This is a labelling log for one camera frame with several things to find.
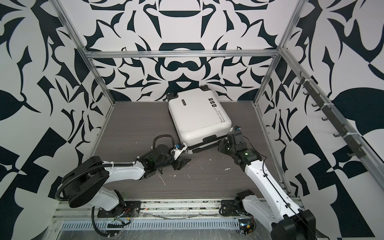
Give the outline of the white suitcase black lining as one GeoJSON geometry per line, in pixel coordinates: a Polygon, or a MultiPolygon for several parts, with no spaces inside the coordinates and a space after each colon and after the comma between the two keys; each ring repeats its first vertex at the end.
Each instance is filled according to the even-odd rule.
{"type": "Polygon", "coordinates": [[[232,128],[232,121],[214,91],[204,85],[167,94],[171,120],[187,154],[218,145],[232,128]]]}

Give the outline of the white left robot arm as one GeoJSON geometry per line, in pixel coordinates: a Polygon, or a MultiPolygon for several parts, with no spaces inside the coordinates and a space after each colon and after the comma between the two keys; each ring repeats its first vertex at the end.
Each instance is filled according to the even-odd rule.
{"type": "Polygon", "coordinates": [[[55,199],[67,201],[71,208],[91,205],[113,216],[120,215],[126,208],[126,203],[119,191],[108,190],[104,187],[105,184],[148,179],[168,166],[178,171],[190,162],[189,159],[180,159],[187,148],[181,142],[173,148],[158,145],[131,163],[106,162],[99,156],[91,157],[63,178],[55,199]]]}

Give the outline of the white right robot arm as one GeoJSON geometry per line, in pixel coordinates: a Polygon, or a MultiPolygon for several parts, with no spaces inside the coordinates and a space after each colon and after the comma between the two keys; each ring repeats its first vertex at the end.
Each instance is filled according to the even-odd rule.
{"type": "Polygon", "coordinates": [[[229,132],[220,140],[220,153],[230,156],[236,165],[253,181],[266,204],[250,191],[238,194],[240,210],[257,219],[273,240],[315,240],[316,218],[309,210],[293,201],[271,176],[260,153],[248,147],[240,130],[229,132]]]}

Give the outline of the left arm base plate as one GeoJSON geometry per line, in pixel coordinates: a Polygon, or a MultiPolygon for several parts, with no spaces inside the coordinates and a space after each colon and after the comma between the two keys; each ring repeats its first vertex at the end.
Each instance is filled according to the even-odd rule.
{"type": "Polygon", "coordinates": [[[138,216],[141,210],[141,201],[125,201],[123,205],[116,206],[111,211],[106,211],[102,208],[99,209],[98,218],[131,218],[138,216]]]}

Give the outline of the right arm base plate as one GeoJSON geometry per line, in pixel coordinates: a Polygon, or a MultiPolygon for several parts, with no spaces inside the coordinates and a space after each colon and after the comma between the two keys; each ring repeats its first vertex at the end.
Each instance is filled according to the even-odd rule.
{"type": "Polygon", "coordinates": [[[221,200],[219,214],[225,217],[228,216],[247,216],[241,200],[235,198],[234,200],[221,200]]]}

